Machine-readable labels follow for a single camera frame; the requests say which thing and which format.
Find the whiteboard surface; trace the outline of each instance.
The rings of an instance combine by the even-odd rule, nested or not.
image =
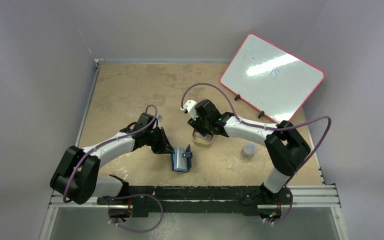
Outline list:
[[[290,120],[324,73],[250,34],[221,77],[221,84],[280,123]]]

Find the table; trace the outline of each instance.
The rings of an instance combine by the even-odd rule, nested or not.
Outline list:
[[[223,88],[220,77],[226,64],[121,64],[102,65],[91,98],[80,138],[80,147],[106,140],[129,123],[138,120],[148,104],[158,107],[171,145],[185,148],[191,144],[193,159],[188,173],[174,172],[168,154],[153,154],[147,146],[122,155],[103,166],[100,176],[117,175],[131,185],[185,186],[244,186],[260,185],[270,173],[272,162],[267,150],[258,145],[256,154],[247,159],[241,149],[243,139],[215,136],[209,148],[192,143],[192,128],[188,114],[180,110],[183,92],[199,82],[220,86],[231,100],[234,94]],[[209,86],[193,88],[185,100],[211,100],[220,112],[231,112],[226,99]],[[272,123],[265,116],[258,119],[258,111],[244,101],[233,105],[241,117]],[[291,122],[305,121],[302,109]],[[307,127],[300,134],[311,145]],[[290,185],[322,185],[318,164],[313,156],[289,183]]]

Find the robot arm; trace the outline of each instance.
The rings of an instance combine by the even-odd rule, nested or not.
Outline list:
[[[292,123],[289,121],[274,124],[240,118],[241,121],[261,127],[245,125],[232,112],[221,114],[208,99],[198,103],[188,100],[181,110],[191,116],[187,123],[203,136],[213,133],[224,137],[245,139],[266,147],[274,167],[261,185],[261,189],[269,194],[277,194],[281,190],[311,151],[310,146],[296,129],[288,131],[265,129],[266,127],[275,129],[291,127]]]
[[[114,175],[98,177],[98,171],[102,166],[115,158],[133,152],[143,146],[150,146],[154,154],[174,153],[174,149],[167,139],[164,129],[159,126],[157,120],[143,131],[132,136],[125,136],[146,126],[152,121],[153,117],[144,112],[140,115],[137,122],[132,122],[126,128],[121,129],[116,135],[101,143],[84,148],[76,146],[67,148],[52,176],[50,187],[63,194],[69,183],[70,175],[80,159],[90,150],[96,149],[87,156],[81,168],[77,170],[68,186],[67,197],[77,204],[83,204],[92,196],[115,197],[125,194],[122,191],[128,190],[128,183],[126,181]]]

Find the red frame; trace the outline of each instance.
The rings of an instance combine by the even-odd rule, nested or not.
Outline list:
[[[308,96],[305,98],[305,100],[301,103],[301,105],[298,107],[298,109],[292,114],[292,116],[290,117],[290,119],[292,119],[292,118],[295,116],[295,114],[298,112],[298,110],[299,110],[299,109],[303,106],[303,104],[307,101],[307,99],[310,97],[310,95],[314,92],[314,90],[319,86],[319,84],[322,82],[322,80],[325,78],[325,72],[324,72],[322,69],[320,69],[320,68],[314,66],[313,64],[311,64],[311,63],[309,63],[309,62],[306,62],[306,61],[302,60],[301,58],[299,58],[299,57],[293,55],[292,53],[286,51],[285,49],[283,49],[283,48],[281,48],[281,47],[275,45],[274,43],[272,43],[272,42],[270,42],[270,41],[268,41],[268,40],[266,40],[266,39],[264,39],[264,38],[262,38],[261,36],[255,34],[255,33],[250,33],[250,34],[248,34],[248,35],[246,36],[245,40],[242,42],[242,44],[240,45],[239,49],[236,51],[234,57],[232,58],[232,61],[230,61],[230,63],[229,63],[229,65],[227,66],[226,70],[224,70],[223,75],[221,75],[221,77],[220,77],[220,84],[223,85],[223,87],[227,88],[227,89],[228,89],[229,91],[231,91],[232,93],[234,93],[235,95],[237,95],[237,93],[236,93],[235,91],[233,91],[232,89],[230,89],[229,87],[227,87],[226,85],[224,85],[224,84],[222,83],[222,78],[223,78],[223,76],[225,75],[225,73],[226,73],[226,71],[228,70],[228,68],[230,67],[230,65],[232,64],[233,59],[235,59],[235,57],[236,57],[236,55],[238,54],[239,50],[241,50],[241,48],[242,48],[242,46],[244,45],[245,41],[246,41],[246,40],[248,39],[248,37],[251,36],[251,35],[254,35],[254,36],[256,36],[257,38],[260,38],[261,40],[263,40],[263,41],[265,41],[265,42],[267,42],[267,43],[269,43],[269,44],[275,46],[276,48],[278,48],[278,49],[280,49],[280,50],[282,50],[282,51],[284,51],[285,53],[290,54],[290,55],[296,57],[297,59],[303,61],[304,63],[310,65],[311,67],[313,67],[313,68],[319,70],[319,71],[323,74],[323,76],[321,77],[320,81],[318,81],[317,85],[313,88],[313,90],[311,90],[311,92],[309,93],[309,95],[308,95]],[[244,101],[247,102],[249,105],[251,105],[253,108],[255,108],[255,109],[257,109],[258,111],[261,112],[261,109],[259,109],[258,107],[254,106],[253,104],[251,104],[251,103],[250,103],[249,101],[247,101],[246,99],[241,98],[241,100],[244,100]],[[269,119],[271,119],[273,122],[278,123],[276,120],[274,120],[273,118],[271,118],[270,116],[268,116],[266,113],[264,113],[264,115],[265,115],[266,117],[268,117]]]

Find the whiteboard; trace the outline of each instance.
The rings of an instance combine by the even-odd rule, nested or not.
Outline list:
[[[320,69],[250,34],[220,82],[280,123],[292,118],[323,78]]]

